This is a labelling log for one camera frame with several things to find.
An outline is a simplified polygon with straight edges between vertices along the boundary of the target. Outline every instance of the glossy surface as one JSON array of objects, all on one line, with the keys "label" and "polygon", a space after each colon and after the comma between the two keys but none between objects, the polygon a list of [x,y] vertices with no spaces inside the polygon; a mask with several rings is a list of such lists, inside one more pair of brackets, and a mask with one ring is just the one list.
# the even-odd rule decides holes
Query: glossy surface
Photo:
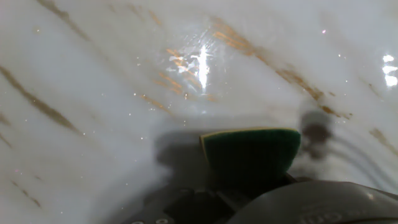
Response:
[{"label": "glossy surface", "polygon": [[201,183],[200,133],[317,116],[293,175],[398,193],[397,7],[1,1],[1,223],[126,216]]}]

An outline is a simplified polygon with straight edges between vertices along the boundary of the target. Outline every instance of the white marble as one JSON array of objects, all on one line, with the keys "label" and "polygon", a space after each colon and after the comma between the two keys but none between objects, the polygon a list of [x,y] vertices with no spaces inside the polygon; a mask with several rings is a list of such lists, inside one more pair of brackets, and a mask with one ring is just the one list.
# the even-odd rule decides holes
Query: white marble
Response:
[{"label": "white marble", "polygon": [[[300,129],[320,106],[334,111],[330,153],[291,172],[398,194],[395,1],[53,2],[0,2],[1,223],[125,217],[170,182],[169,144]],[[303,82],[275,72],[289,69]],[[203,180],[192,172],[183,184]]]}]

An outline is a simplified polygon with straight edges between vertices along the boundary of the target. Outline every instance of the gold veining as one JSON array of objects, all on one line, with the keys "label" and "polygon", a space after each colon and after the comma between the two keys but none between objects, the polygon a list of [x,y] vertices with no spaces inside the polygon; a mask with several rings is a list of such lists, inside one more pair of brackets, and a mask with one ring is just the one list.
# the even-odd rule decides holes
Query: gold veining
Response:
[{"label": "gold veining", "polygon": [[39,208],[42,207],[42,205],[39,203],[38,200],[34,199],[34,198],[30,198]]},{"label": "gold veining", "polygon": [[51,108],[49,105],[44,103],[42,100],[38,99],[34,95],[27,92],[24,87],[12,76],[11,72],[6,68],[0,66],[0,72],[3,77],[14,87],[27,101],[35,108],[37,108],[41,113],[45,114],[52,121],[59,125],[62,125],[76,133],[80,133],[74,125],[69,122],[61,113],[57,110]]},{"label": "gold veining", "polygon": [[173,115],[173,114],[171,113],[171,111],[169,111],[168,109],[166,109],[166,108],[165,108],[161,103],[159,103],[158,101],[155,101],[155,100],[149,98],[149,97],[146,96],[146,95],[141,95],[141,98],[144,99],[144,100],[146,100],[147,102],[153,104],[154,106],[158,107],[159,109],[168,112],[168,114]]},{"label": "gold veining", "polygon": [[141,13],[137,10],[137,8],[133,5],[133,4],[128,4],[127,5],[128,8],[132,11],[132,13],[134,13],[136,16],[138,16],[138,18],[143,22],[144,18],[141,15]]},{"label": "gold veining", "polygon": [[11,125],[11,123],[7,120],[7,118],[2,113],[0,113],[0,123],[5,124],[7,126]]},{"label": "gold veining", "polygon": [[12,149],[12,145],[7,141],[7,139],[5,139],[4,137],[3,137],[3,135],[0,133],[0,139],[2,140],[2,141],[4,141],[4,143],[6,143],[7,145],[8,145],[8,147],[10,147],[11,149]]},{"label": "gold veining", "polygon": [[255,48],[247,39],[240,36],[232,27],[226,25],[221,19],[215,19],[215,33],[214,37],[222,40],[227,45],[239,50],[244,55],[255,55],[259,60],[264,62],[267,66],[274,69],[275,72],[281,76],[287,82],[301,86],[305,91],[307,91],[311,97],[318,101],[324,93],[320,91],[318,88],[311,87],[305,80],[302,78],[301,74],[295,71],[294,67],[285,64],[287,68],[279,68],[276,64],[272,63],[274,58],[268,58],[267,54],[264,53],[265,50],[260,48]]},{"label": "gold veining", "polygon": [[175,80],[173,80],[172,78],[168,77],[167,75],[163,74],[162,72],[159,72],[160,77],[166,79],[167,81],[169,81],[173,86],[176,86],[177,88],[182,88],[182,86],[180,84],[178,84]]},{"label": "gold veining", "polygon": [[112,5],[108,5],[108,7],[109,7],[109,9],[110,9],[112,12],[116,13],[116,10],[114,9],[114,7],[113,7]]},{"label": "gold veining", "polygon": [[157,25],[162,25],[162,23],[159,21],[159,19],[157,18],[157,16],[155,15],[154,12],[152,12],[151,10],[149,11],[150,16],[152,17],[152,19],[156,22]]},{"label": "gold veining", "polygon": [[168,87],[167,84],[162,81],[157,81],[157,80],[152,79],[152,82],[154,82],[155,84],[158,84],[160,86],[166,87],[166,88]]},{"label": "gold veining", "polygon": [[37,180],[40,180],[40,181],[43,181],[43,179],[41,179],[39,176],[35,176],[35,178],[37,179]]},{"label": "gold veining", "polygon": [[206,100],[212,101],[212,102],[217,102],[216,98],[212,94],[207,94]]},{"label": "gold veining", "polygon": [[188,63],[184,61],[184,59],[178,54],[178,52],[171,49],[166,49],[166,51],[175,57],[175,59],[173,60],[174,64],[185,70],[186,73],[183,73],[184,78],[188,81],[191,81],[195,86],[201,88],[201,84],[198,82],[198,80],[196,80],[195,74],[187,68]]},{"label": "gold veining", "polygon": [[221,19],[217,18],[215,21],[214,27],[217,31],[213,34],[214,37],[222,40],[228,46],[243,51],[244,55],[252,55],[254,53],[254,47],[247,39],[241,37],[234,29],[226,25]]},{"label": "gold veining", "polygon": [[369,83],[369,88],[372,90],[372,92],[377,96],[380,97],[380,94],[374,89],[374,87],[372,86],[372,84]]},{"label": "gold veining", "polygon": [[26,197],[29,197],[29,194],[27,193],[26,190],[22,190],[22,193],[24,193],[24,195],[25,195]]},{"label": "gold veining", "polygon": [[86,41],[90,41],[90,38],[85,34],[69,17],[69,13],[61,11],[52,0],[36,0],[40,5],[49,11],[53,12],[63,22],[68,24],[69,28],[78,34],[81,38]]},{"label": "gold veining", "polygon": [[289,83],[296,83],[301,86],[315,101],[318,101],[324,95],[318,88],[310,87],[296,71],[282,69],[276,70],[276,73]]},{"label": "gold veining", "polygon": [[338,115],[338,114],[336,113],[336,111],[332,110],[332,109],[331,109],[330,107],[328,107],[328,106],[320,106],[320,108],[321,108],[325,113],[327,113],[327,114],[333,114],[333,115],[337,116],[338,118],[341,117],[340,115]]},{"label": "gold veining", "polygon": [[387,140],[387,138],[381,133],[380,130],[374,128],[372,131],[369,132],[373,137],[375,137],[379,143],[383,146],[386,146],[393,154],[398,156],[397,149]]}]

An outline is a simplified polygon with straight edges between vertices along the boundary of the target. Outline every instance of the sponge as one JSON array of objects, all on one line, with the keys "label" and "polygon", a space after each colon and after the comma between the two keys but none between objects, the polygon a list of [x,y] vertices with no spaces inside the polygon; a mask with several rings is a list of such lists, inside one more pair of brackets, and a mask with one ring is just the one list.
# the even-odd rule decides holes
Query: sponge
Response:
[{"label": "sponge", "polygon": [[254,128],[200,136],[211,169],[228,185],[269,185],[282,180],[300,147],[289,128]]}]

